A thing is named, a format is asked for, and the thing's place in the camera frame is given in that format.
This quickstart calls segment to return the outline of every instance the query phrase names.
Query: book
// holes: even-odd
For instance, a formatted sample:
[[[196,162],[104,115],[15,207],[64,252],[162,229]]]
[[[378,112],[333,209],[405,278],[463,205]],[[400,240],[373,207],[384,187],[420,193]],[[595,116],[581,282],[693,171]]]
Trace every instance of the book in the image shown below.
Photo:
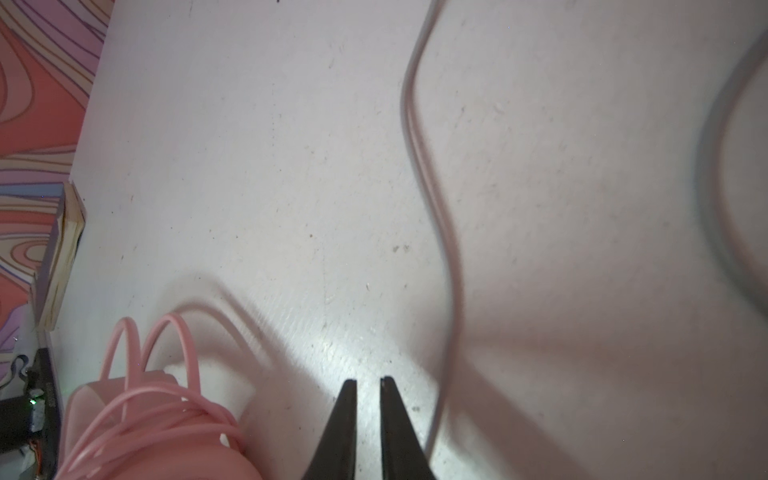
[[[74,185],[70,182],[65,183],[45,255],[30,290],[35,325],[39,329],[51,331],[56,327],[56,319],[67,289],[74,255],[77,253],[80,235],[85,227],[83,211],[82,202]]]

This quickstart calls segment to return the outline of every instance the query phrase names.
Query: cable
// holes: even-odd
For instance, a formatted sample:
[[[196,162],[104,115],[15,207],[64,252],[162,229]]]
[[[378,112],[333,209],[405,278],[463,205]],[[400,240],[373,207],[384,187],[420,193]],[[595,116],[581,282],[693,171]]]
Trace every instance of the cable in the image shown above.
[[[143,380],[155,341],[168,324],[176,327],[181,340],[188,387]],[[136,323],[129,317],[120,319],[107,347],[100,382],[108,380],[114,352],[123,333],[126,335],[127,353],[124,391],[115,396],[83,431],[74,447],[66,453],[66,458],[62,459],[56,479],[107,478],[125,462],[139,455],[141,463],[130,466],[137,478],[142,476],[140,472],[152,472],[152,478],[260,480],[259,473],[242,456],[245,438],[235,418],[229,410],[200,394],[197,352],[184,320],[175,313],[163,316],[147,336],[144,348],[140,349]],[[157,399],[163,398],[163,394],[178,400],[167,400],[157,405]],[[140,404],[132,404],[141,397],[154,399],[148,401],[156,405],[135,412],[135,407]],[[119,412],[122,412],[121,421],[106,428],[109,422],[114,423],[114,416]],[[211,445],[211,439],[218,440],[220,435],[227,436],[229,448]],[[200,442],[190,442],[190,439],[200,439]],[[165,449],[162,457],[152,456],[147,450],[169,442],[180,442],[183,448],[171,450],[173,455]]]
[[[427,460],[432,457],[432,452],[435,449],[435,441],[440,430],[445,403],[448,400],[449,390],[453,382],[455,360],[458,355],[459,341],[464,324],[464,279],[458,237],[456,236],[448,206],[445,203],[445,198],[442,196],[439,181],[435,175],[428,149],[420,131],[413,95],[416,71],[419,69],[419,62],[432,29],[435,27],[441,7],[442,0],[432,0],[429,4],[429,10],[424,18],[422,29],[419,32],[413,52],[411,53],[408,68],[406,69],[400,97],[400,121],[402,123],[402,135],[406,141],[406,150],[408,151],[408,157],[411,160],[416,180],[424,197],[427,211],[432,219],[437,243],[449,276],[451,312],[448,341],[443,353],[435,411],[432,414],[432,422],[430,423],[429,433],[427,434],[424,446],[424,455]]]
[[[35,462],[38,464],[37,469],[35,470],[35,475],[40,475],[40,472],[42,471],[42,468],[43,468],[43,454],[42,454],[42,447],[40,446],[40,441],[30,440],[29,448],[35,454]]]
[[[768,31],[752,44],[717,95],[697,148],[695,189],[704,236],[737,289],[768,318],[768,281],[739,238],[723,195],[720,153],[726,126],[741,93],[768,56]]]
[[[22,361],[21,368],[16,368],[16,360]],[[27,376],[24,374],[24,368],[29,364],[29,357],[26,355],[17,355],[13,360],[11,360],[11,368],[8,370],[8,380],[2,383],[0,385],[0,390],[4,389],[8,385],[13,382],[13,379],[18,375],[18,377],[22,380],[26,380]]]

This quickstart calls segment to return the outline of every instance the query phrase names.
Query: coiled pink cable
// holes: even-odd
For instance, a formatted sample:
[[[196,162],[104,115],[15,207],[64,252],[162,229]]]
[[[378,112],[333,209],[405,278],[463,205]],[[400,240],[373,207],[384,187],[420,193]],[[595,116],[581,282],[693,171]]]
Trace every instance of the coiled pink cable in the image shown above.
[[[166,382],[142,382],[142,374],[146,371],[147,362],[157,338],[164,328],[172,323],[179,334],[184,363],[187,367],[187,387]],[[139,336],[136,323],[125,317],[118,321],[112,333],[101,367],[100,381],[109,378],[109,372],[114,358],[114,352],[125,333],[127,372],[125,375],[124,391],[109,402],[96,418],[85,429],[83,435],[75,443],[67,458],[61,463],[56,475],[57,480],[100,480],[114,474],[133,455],[145,449],[178,440],[187,441],[196,435],[207,435],[218,438],[226,435],[229,449],[243,454],[243,434],[237,427],[237,421],[223,406],[205,399],[200,394],[200,370],[197,364],[197,351],[192,335],[184,320],[176,313],[169,313],[154,325],[147,335],[144,348],[139,348]],[[147,394],[166,393],[180,401],[164,403],[145,412],[135,412],[133,400]],[[105,430],[99,435],[96,432],[103,424],[113,418],[113,414],[122,409],[122,421]],[[220,468],[213,468],[218,478],[255,478],[261,477],[256,469],[244,458],[242,462],[233,461],[227,447],[217,445],[197,450],[206,452],[209,458],[190,458],[189,461],[179,460],[181,468],[176,472],[177,478],[200,478],[200,470],[194,465],[199,462],[215,462],[216,456],[222,456]],[[150,460],[152,462],[167,462],[168,458]]]

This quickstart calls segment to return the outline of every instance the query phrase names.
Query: pink cable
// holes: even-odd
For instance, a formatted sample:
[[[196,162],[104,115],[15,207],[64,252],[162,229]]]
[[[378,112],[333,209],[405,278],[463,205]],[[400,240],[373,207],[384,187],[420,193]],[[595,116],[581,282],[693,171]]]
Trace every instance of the pink cable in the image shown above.
[[[188,387],[186,388],[173,383],[142,382],[152,348],[169,323],[176,327],[184,352],[184,363],[187,367]],[[197,351],[184,319],[176,313],[169,313],[160,318],[147,335],[143,349],[139,348],[136,323],[130,317],[120,319],[107,347],[104,365],[99,375],[101,381],[109,377],[114,353],[123,333],[126,335],[127,357],[125,390],[109,402],[85,429],[68,457],[62,462],[56,479],[104,478],[143,449],[163,442],[186,440],[199,435],[224,434],[227,436],[230,448],[242,454],[244,438],[233,415],[223,406],[205,399],[200,394]],[[146,412],[136,413],[130,407],[132,399],[157,393],[168,394],[183,400],[156,406]],[[99,428],[113,418],[113,414],[119,409],[123,409],[122,421],[95,436]],[[189,421],[194,423],[181,425]],[[227,469],[222,468],[222,475],[226,476],[226,473]]]

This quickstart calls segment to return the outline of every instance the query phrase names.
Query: white floor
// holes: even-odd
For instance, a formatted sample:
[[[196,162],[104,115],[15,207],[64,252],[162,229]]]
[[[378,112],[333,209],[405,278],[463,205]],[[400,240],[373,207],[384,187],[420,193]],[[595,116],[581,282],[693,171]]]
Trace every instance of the white floor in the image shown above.
[[[72,171],[64,397],[118,318],[145,333],[179,308],[265,478],[300,478],[348,377],[358,478],[380,476],[380,376],[425,437],[446,281],[398,102],[427,4],[118,1]],[[760,0],[449,0],[416,85],[468,309],[439,478],[766,474],[768,326],[713,263],[692,184],[766,28]],[[768,67],[726,147],[764,264],[766,92]],[[181,375],[176,339],[157,349]]]

